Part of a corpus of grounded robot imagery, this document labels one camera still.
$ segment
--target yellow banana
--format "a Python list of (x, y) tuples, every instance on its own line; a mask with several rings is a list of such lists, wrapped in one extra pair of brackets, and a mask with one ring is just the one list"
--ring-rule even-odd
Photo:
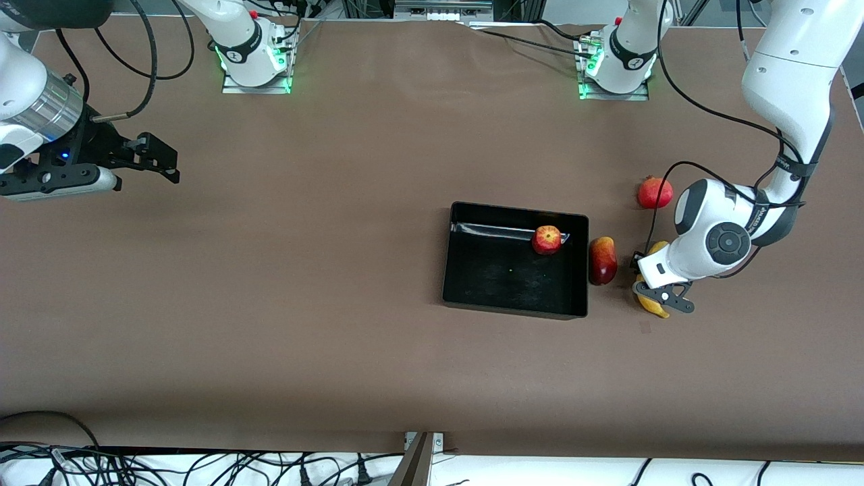
[[(657, 243), (654, 244), (654, 246), (651, 247), (651, 250), (648, 251), (648, 254), (650, 255), (652, 253), (657, 253), (661, 249), (663, 249), (663, 247), (666, 245), (669, 245), (668, 241), (658, 241)], [(641, 273), (636, 276), (636, 281), (637, 282), (644, 282), (645, 281), (645, 279), (642, 278)], [(644, 307), (645, 310), (649, 311), (651, 314), (654, 314), (655, 316), (660, 317), (661, 319), (665, 319), (666, 317), (669, 317), (669, 312), (666, 312), (666, 309), (664, 309), (662, 305), (658, 304), (657, 301), (651, 300), (648, 297), (644, 297), (644, 296), (641, 296), (639, 294), (636, 294), (636, 297), (639, 299), (639, 303), (642, 304), (642, 307)]]

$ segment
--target black cable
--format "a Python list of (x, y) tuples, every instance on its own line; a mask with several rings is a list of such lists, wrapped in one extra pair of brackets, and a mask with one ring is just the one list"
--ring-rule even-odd
[(690, 477), (690, 484), (692, 484), (693, 486), (699, 486), (698, 484), (696, 484), (696, 479), (699, 477), (704, 479), (705, 482), (708, 483), (708, 486), (714, 486), (714, 483), (711, 483), (711, 479), (708, 478), (708, 476), (702, 474), (701, 472), (693, 473), (693, 476)]
[(744, 40), (744, 29), (741, 27), (741, 0), (735, 0), (735, 21), (738, 24), (738, 41), (741, 43), (741, 50), (744, 51), (744, 61), (750, 62), (750, 49), (747, 48), (747, 41)]
[(75, 69), (78, 69), (78, 73), (81, 75), (81, 82), (84, 83), (84, 92), (81, 94), (81, 98), (86, 103), (90, 98), (90, 78), (87, 77), (87, 71), (85, 71), (84, 67), (81, 66), (81, 63), (78, 62), (78, 57), (72, 51), (72, 48), (69, 47), (69, 43), (66, 42), (66, 36), (63, 35), (63, 30), (55, 29), (54, 32), (57, 33), (57, 39), (60, 41), (63, 50), (66, 51), (66, 55), (69, 56), (69, 60), (72, 61), (75, 65)]
[(570, 41), (578, 41), (578, 40), (579, 40), (583, 35), (591, 34), (591, 31), (589, 30), (588, 32), (584, 32), (584, 33), (579, 34), (579, 35), (570, 35), (570, 34), (568, 34), (567, 32), (564, 32), (563, 30), (559, 29), (558, 26), (555, 25), (554, 23), (549, 22), (549, 21), (546, 21), (546, 20), (544, 20), (544, 19), (542, 19), (542, 18), (541, 18), (541, 19), (537, 19), (537, 20), (535, 20), (535, 21), (531, 21), (531, 23), (535, 23), (535, 24), (538, 24), (538, 25), (545, 25), (546, 27), (552, 29), (552, 31), (555, 32), (556, 34), (558, 34), (558, 35), (560, 35), (561, 37), (563, 37), (563, 38), (565, 38), (565, 39), (568, 39), (568, 40), (570, 40)]
[[(183, 74), (186, 74), (189, 71), (189, 68), (192, 67), (192, 63), (195, 61), (195, 38), (192, 35), (192, 28), (189, 27), (189, 20), (186, 18), (186, 14), (183, 12), (183, 8), (177, 3), (177, 0), (171, 0), (171, 3), (177, 8), (177, 12), (180, 13), (180, 17), (183, 19), (183, 25), (186, 26), (186, 35), (189, 38), (189, 60), (186, 62), (186, 66), (180, 70), (177, 74), (171, 74), (170, 76), (156, 76), (156, 79), (159, 81), (168, 81), (168, 80), (176, 80), (181, 77)], [(108, 51), (108, 54), (117, 60), (120, 64), (123, 64), (126, 69), (129, 69), (132, 73), (135, 73), (139, 76), (143, 76), (145, 78), (149, 78), (150, 74), (145, 73), (139, 69), (133, 67), (130, 63), (126, 62), (120, 54), (114, 51), (111, 47), (111, 44), (105, 39), (102, 35), (102, 31), (99, 28), (94, 29), (96, 31), (96, 36), (99, 38), (99, 41), (102, 42), (102, 45), (105, 46), (105, 49)]]
[(153, 26), (150, 25), (150, 20), (147, 18), (147, 14), (144, 12), (144, 9), (141, 8), (141, 4), (138, 3), (138, 0), (129, 0), (129, 3), (135, 7), (138, 16), (141, 17), (141, 22), (144, 23), (144, 29), (147, 30), (147, 41), (150, 44), (150, 83), (147, 85), (147, 92), (144, 94), (141, 103), (138, 103), (138, 106), (133, 108), (132, 111), (126, 112), (126, 118), (132, 118), (142, 112), (144, 108), (147, 107), (150, 99), (153, 98), (153, 90), (156, 88), (156, 73), (159, 68), (159, 63), (156, 58), (156, 37), (153, 35)]
[[(778, 129), (777, 129), (777, 134), (782, 136), (782, 135), (783, 135), (783, 132), (778, 128)], [(778, 157), (778, 158), (779, 158), (781, 155), (783, 155), (783, 147), (784, 147), (784, 146), (783, 146), (783, 142), (780, 142), (780, 148), (777, 150), (777, 157)], [(761, 176), (759, 176), (759, 179), (756, 179), (756, 183), (753, 185), (753, 188), (759, 190), (759, 185), (762, 183), (762, 181), (764, 181), (764, 180), (766, 179), (766, 177), (770, 176), (771, 173), (772, 173), (772, 172), (774, 171), (774, 169), (776, 169), (776, 168), (777, 168), (776, 165), (772, 165), (772, 166), (771, 166), (768, 170), (766, 170), (766, 171), (765, 171)]]
[[(402, 452), (394, 452), (394, 453), (391, 453), (391, 454), (380, 454), (380, 455), (378, 455), (378, 456), (367, 457), (366, 459), (364, 459), (364, 461), (368, 463), (369, 461), (374, 461), (374, 460), (376, 460), (376, 459), (383, 459), (383, 458), (385, 458), (385, 457), (396, 457), (396, 456), (404, 456), (404, 454), (403, 454)], [(344, 468), (342, 468), (342, 469), (340, 469), (340, 470), (337, 470), (337, 471), (334, 472), (332, 475), (330, 475), (330, 477), (328, 477), (328, 478), (325, 479), (324, 481), (321, 481), (320, 483), (318, 483), (318, 486), (324, 486), (325, 484), (329, 483), (329, 482), (330, 482), (332, 479), (334, 479), (335, 477), (340, 477), (340, 476), (342, 475), (343, 472), (346, 472), (346, 471), (350, 470), (351, 468), (356, 467), (356, 466), (358, 465), (358, 463), (359, 463), (359, 462), (355, 462), (355, 463), (352, 463), (352, 464), (348, 464), (348, 465), (345, 466)]]
[(196, 466), (198, 466), (198, 463), (200, 463), (204, 459), (208, 458), (209, 456), (211, 456), (211, 454), (206, 454), (204, 456), (201, 456), (198, 459), (196, 459), (195, 462), (193, 462), (191, 466), (189, 466), (189, 470), (186, 471), (186, 475), (183, 477), (183, 486), (186, 486), (187, 483), (189, 482), (189, 477), (192, 475), (192, 471), (216, 464), (217, 462), (221, 461), (222, 459), (228, 457), (229, 454), (225, 454), (224, 456), (216, 459), (215, 461), (213, 461), (211, 463), (205, 464), (204, 466), (196, 467)]
[(741, 27), (741, 0), (735, 0), (735, 21), (738, 23), (738, 40), (744, 41), (744, 29)]
[(309, 455), (308, 452), (303, 452), (303, 453), (300, 455), (300, 457), (297, 458), (293, 463), (288, 464), (288, 467), (285, 468), (282, 472), (279, 473), (279, 476), (276, 477), (276, 480), (275, 480), (273, 483), (271, 483), (270, 486), (277, 486), (277, 485), (279, 484), (279, 481), (282, 480), (282, 476), (285, 476), (286, 474), (288, 474), (288, 471), (290, 471), (291, 468), (293, 468), (294, 466), (296, 466), (296, 465), (298, 465), (299, 463), (301, 463), (302, 460), (303, 460), (307, 455)]
[(81, 420), (75, 418), (73, 415), (66, 413), (66, 412), (57, 412), (56, 410), (27, 410), (25, 412), (18, 412), (18, 413), (11, 413), (9, 415), (3, 415), (2, 417), (0, 417), (0, 423), (3, 423), (7, 420), (18, 419), (21, 417), (33, 417), (33, 416), (40, 416), (40, 415), (48, 416), (48, 417), (60, 417), (62, 419), (65, 419), (65, 420), (68, 420), (68, 421), (74, 423), (76, 426), (78, 426), (79, 429), (84, 431), (84, 433), (90, 439), (90, 442), (93, 444), (93, 448), (96, 450), (96, 452), (99, 452), (99, 441), (96, 440), (96, 435), (93, 434), (93, 431), (90, 430), (90, 427), (85, 425), (85, 423), (82, 422)]
[(295, 33), (295, 32), (297, 31), (297, 29), (299, 29), (299, 28), (300, 28), (300, 19), (298, 18), (298, 19), (297, 19), (297, 23), (294, 24), (294, 28), (293, 28), (290, 32), (288, 32), (288, 34), (285, 34), (285, 35), (283, 35), (282, 37), (277, 37), (277, 38), (276, 38), (276, 42), (282, 42), (282, 41), (285, 41), (285, 40), (287, 40), (287, 39), (290, 39), (291, 36), (294, 35), (294, 33)]
[(489, 35), (496, 35), (497, 37), (504, 37), (505, 39), (510, 39), (511, 41), (516, 41), (516, 42), (522, 42), (522, 43), (528, 44), (530, 46), (537, 46), (539, 48), (544, 48), (544, 49), (548, 49), (551, 51), (563, 52), (565, 54), (575, 55), (577, 57), (583, 57), (585, 59), (589, 59), (591, 57), (591, 54), (588, 54), (588, 53), (576, 52), (576, 51), (571, 50), (571, 49), (557, 48), (555, 46), (549, 46), (546, 44), (541, 44), (540, 42), (529, 41), (527, 39), (520, 39), (518, 37), (513, 37), (512, 35), (501, 34), (499, 32), (492, 32), (492, 31), (486, 30), (486, 29), (479, 29), (479, 32), (482, 32), (484, 34), (489, 34)]
[(636, 478), (633, 479), (633, 482), (630, 483), (630, 486), (638, 486), (639, 481), (642, 481), (642, 475), (645, 473), (645, 469), (648, 467), (648, 464), (651, 463), (651, 457), (648, 457), (645, 462), (639, 466), (639, 471), (636, 473)]
[(756, 476), (756, 486), (762, 486), (762, 476), (765, 474), (765, 470), (768, 469), (768, 466), (771, 465), (771, 461), (765, 461), (762, 464), (762, 468), (759, 469), (759, 474)]
[(801, 153), (798, 152), (797, 147), (795, 145), (793, 145), (792, 142), (787, 140), (782, 135), (778, 135), (774, 131), (769, 130), (768, 128), (765, 128), (762, 125), (755, 124), (754, 122), (747, 121), (745, 119), (741, 119), (741, 118), (737, 118), (737, 117), (733, 117), (732, 115), (727, 115), (726, 113), (718, 112), (716, 110), (712, 110), (711, 108), (708, 108), (707, 106), (703, 105), (702, 103), (699, 103), (695, 99), (692, 99), (687, 93), (685, 93), (680, 87), (678, 87), (678, 85), (675, 83), (674, 80), (672, 80), (672, 77), (669, 75), (669, 70), (666, 68), (666, 61), (665, 61), (665, 58), (663, 57), (663, 49), (662, 49), (661, 43), (660, 43), (660, 41), (663, 37), (662, 36), (662, 33), (663, 33), (663, 15), (664, 15), (664, 12), (666, 11), (666, 5), (667, 5), (667, 3), (664, 2), (663, 8), (660, 10), (660, 22), (658, 23), (658, 26), (657, 26), (657, 58), (660, 61), (660, 67), (663, 70), (663, 76), (666, 78), (666, 81), (669, 82), (670, 86), (672, 86), (672, 89), (674, 89), (676, 93), (681, 95), (682, 98), (686, 99), (691, 105), (695, 106), (696, 108), (699, 108), (700, 110), (703, 110), (704, 112), (710, 113), (716, 117), (720, 117), (720, 118), (723, 118), (723, 119), (726, 119), (729, 121), (734, 121), (735, 123), (738, 123), (738, 124), (742, 124), (745, 126), (749, 126), (751, 128), (755, 128), (756, 130), (763, 131), (764, 133), (771, 135), (772, 137), (776, 138), (777, 140), (779, 140), (780, 142), (785, 144), (787, 147), (789, 147), (789, 150), (792, 151), (792, 153), (795, 155), (795, 158), (798, 160), (798, 162), (803, 164), (804, 158), (801, 157)]
[[(666, 184), (666, 179), (669, 178), (669, 174), (671, 174), (672, 170), (674, 170), (675, 167), (678, 167), (679, 165), (689, 165), (691, 167), (696, 167), (697, 169), (701, 170), (702, 172), (705, 172), (709, 176), (712, 176), (714, 179), (720, 181), (727, 189), (734, 192), (735, 194), (737, 194), (738, 196), (743, 198), (745, 201), (753, 204), (754, 206), (759, 206), (759, 207), (768, 208), (768, 209), (774, 209), (774, 208), (793, 208), (793, 207), (799, 207), (800, 208), (804, 204), (806, 204), (806, 202), (803, 202), (803, 201), (800, 201), (800, 202), (780, 202), (780, 203), (756, 202), (755, 199), (753, 199), (749, 195), (746, 195), (743, 192), (741, 192), (741, 190), (736, 188), (731, 182), (718, 176), (713, 170), (705, 167), (704, 165), (701, 165), (701, 164), (695, 163), (695, 162), (690, 162), (688, 160), (682, 160), (682, 161), (673, 163), (672, 165), (669, 166), (669, 168), (666, 170), (666, 173), (663, 174), (663, 180), (660, 182), (660, 186), (657, 189), (656, 201), (660, 200), (661, 191), (663, 190), (664, 184)], [(651, 216), (651, 229), (648, 231), (648, 239), (645, 240), (645, 254), (646, 255), (648, 254), (648, 249), (651, 246), (651, 237), (654, 235), (654, 227), (657, 225), (657, 210), (658, 210), (658, 205), (655, 205), (654, 209), (653, 209), (653, 215)]]

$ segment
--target red apple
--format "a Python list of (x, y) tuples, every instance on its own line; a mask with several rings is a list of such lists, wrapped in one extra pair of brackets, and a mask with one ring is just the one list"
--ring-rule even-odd
[(660, 183), (663, 179), (657, 179), (655, 176), (648, 176), (642, 185), (639, 186), (639, 206), (645, 209), (663, 208), (672, 201), (672, 184), (669, 181), (663, 184), (663, 190), (660, 190)]
[(541, 255), (551, 255), (561, 248), (561, 232), (554, 226), (541, 226), (534, 232), (531, 246)]
[(606, 285), (618, 272), (618, 256), (615, 255), (615, 242), (603, 236), (591, 242), (588, 247), (590, 274), (588, 279), (594, 285)]

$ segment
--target table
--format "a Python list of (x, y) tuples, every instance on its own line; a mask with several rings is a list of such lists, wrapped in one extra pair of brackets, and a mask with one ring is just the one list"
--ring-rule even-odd
[[(173, 73), (185, 32), (154, 25)], [(733, 279), (698, 282), (693, 315), (644, 313), (622, 269), (591, 289), (587, 319), (561, 322), (442, 305), (453, 201), (586, 214), (624, 262), (650, 225), (643, 176), (689, 159), (754, 181), (776, 141), (657, 76), (646, 103), (579, 100), (572, 58), (449, 22), (326, 22), (301, 46), (293, 93), (222, 95), (193, 26), (192, 70), (117, 123), (173, 145), (181, 184), (126, 171), (121, 193), (0, 203), (4, 411), (64, 410), (124, 445), (388, 451), (434, 430), (478, 454), (864, 452), (864, 137), (839, 77), (789, 237)], [(104, 32), (146, 66), (139, 20)], [(67, 37), (93, 106), (137, 103), (146, 79), (92, 32)], [(759, 120), (732, 30), (673, 29), (664, 52), (696, 99)], [(36, 54), (73, 71), (53, 34)], [(657, 237), (674, 236), (671, 213)], [(82, 439), (57, 427), (3, 436)]]

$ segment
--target power cord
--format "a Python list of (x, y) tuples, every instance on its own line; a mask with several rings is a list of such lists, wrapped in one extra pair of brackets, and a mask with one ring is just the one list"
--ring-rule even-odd
[(366, 486), (372, 482), (372, 477), (369, 476), (369, 471), (366, 470), (366, 460), (363, 455), (357, 453), (357, 486)]
[[(186, 17), (186, 13), (183, 12), (183, 8), (177, 3), (177, 0), (171, 0), (171, 3), (177, 8), (177, 12), (180, 14), (180, 18), (183, 19), (183, 25), (186, 27), (186, 34), (189, 39), (189, 60), (186, 62), (186, 66), (180, 70), (177, 74), (171, 74), (170, 76), (156, 76), (156, 79), (159, 81), (168, 81), (168, 80), (176, 80), (181, 77), (183, 74), (186, 74), (189, 71), (189, 68), (192, 67), (192, 63), (195, 61), (195, 39), (192, 35), (192, 28), (189, 26), (189, 20)], [(120, 64), (123, 64), (126, 69), (129, 69), (131, 72), (143, 76), (145, 78), (149, 78), (150, 74), (147, 74), (139, 69), (134, 68), (130, 63), (126, 62), (122, 57), (120, 57), (117, 52), (111, 48), (111, 45), (102, 35), (102, 31), (98, 28), (94, 29), (96, 31), (96, 36), (99, 38), (99, 41), (102, 42), (102, 45), (105, 46), (105, 49), (108, 50), (108, 53), (117, 60)]]
[[(380, 455), (377, 455), (377, 456), (367, 457), (367, 458), (363, 459), (363, 461), (364, 461), (364, 462), (369, 462), (369, 461), (374, 461), (374, 460), (377, 460), (377, 459), (383, 459), (383, 458), (385, 458), (385, 457), (396, 457), (396, 456), (404, 456), (404, 454), (403, 454), (402, 452), (394, 452), (394, 453), (391, 453), (391, 454), (380, 454)], [(342, 473), (344, 473), (344, 472), (350, 470), (351, 468), (357, 467), (358, 465), (359, 465), (359, 461), (358, 461), (358, 462), (355, 462), (355, 463), (352, 463), (352, 464), (348, 464), (348, 465), (345, 466), (344, 468), (341, 468), (340, 470), (337, 470), (336, 472), (334, 472), (332, 475), (330, 475), (330, 476), (329, 476), (327, 479), (325, 479), (324, 481), (321, 481), (320, 483), (318, 483), (318, 486), (325, 486), (327, 483), (333, 481), (334, 479), (336, 479), (336, 482), (338, 483), (338, 482), (339, 482), (339, 477), (341, 477)]]
[(90, 98), (90, 78), (87, 77), (87, 72), (84, 70), (84, 67), (81, 66), (81, 63), (78, 61), (78, 56), (72, 51), (72, 48), (69, 47), (69, 43), (66, 42), (66, 36), (63, 35), (62, 29), (55, 29), (54, 32), (57, 33), (57, 39), (60, 41), (60, 45), (63, 47), (63, 50), (66, 51), (66, 55), (69, 56), (69, 60), (75, 65), (75, 69), (78, 69), (78, 73), (81, 75), (81, 82), (84, 83), (84, 92), (81, 94), (81, 98), (86, 103)]

